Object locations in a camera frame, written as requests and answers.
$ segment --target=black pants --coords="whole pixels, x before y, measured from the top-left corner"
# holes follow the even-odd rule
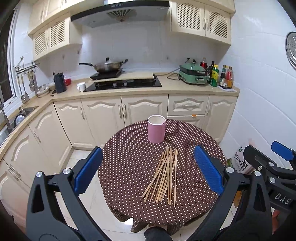
[[[152,227],[144,232],[146,241],[173,241],[168,232],[161,227]]]

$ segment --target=range hood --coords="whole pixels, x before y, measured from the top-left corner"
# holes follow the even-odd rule
[[[105,0],[100,7],[73,15],[71,21],[91,28],[118,22],[163,21],[169,7],[168,1]]]

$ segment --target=kitchen sink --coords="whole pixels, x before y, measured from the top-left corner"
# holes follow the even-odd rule
[[[24,119],[32,112],[34,111],[38,106],[34,107],[28,107],[28,108],[20,108],[20,111],[12,118],[9,120],[10,126],[5,127],[0,131],[0,146],[2,143],[7,139],[7,137],[10,135],[10,133],[13,132],[13,130],[16,128],[15,125],[15,118],[19,115],[22,114],[24,116]]]

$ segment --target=polka dot tablecloth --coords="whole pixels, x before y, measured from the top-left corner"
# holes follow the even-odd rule
[[[140,121],[117,132],[103,149],[98,175],[105,200],[119,221],[133,218],[132,232],[139,232],[149,223],[160,223],[167,225],[173,235],[203,216],[218,197],[210,190],[193,156],[194,147],[202,144],[226,165],[216,141],[202,129],[177,120],[167,119],[165,131],[164,142],[153,144],[147,137],[147,121]],[[149,199],[144,202],[141,197],[166,146],[179,149],[176,207],[167,204],[167,195],[158,203]]]

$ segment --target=blue gripper pad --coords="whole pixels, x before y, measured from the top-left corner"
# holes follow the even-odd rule
[[[194,149],[194,158],[211,190],[216,192],[218,195],[221,195],[224,190],[222,185],[222,177],[211,162],[208,153],[198,145]]]
[[[285,147],[283,144],[277,141],[274,141],[271,144],[271,150],[284,158],[286,161],[292,161],[294,158],[293,152],[288,147]]]
[[[77,195],[85,193],[96,171],[101,165],[102,160],[103,152],[102,149],[99,147],[95,147],[86,159],[80,160],[86,161],[86,163],[83,165],[80,172],[75,175],[74,193],[76,193]]]

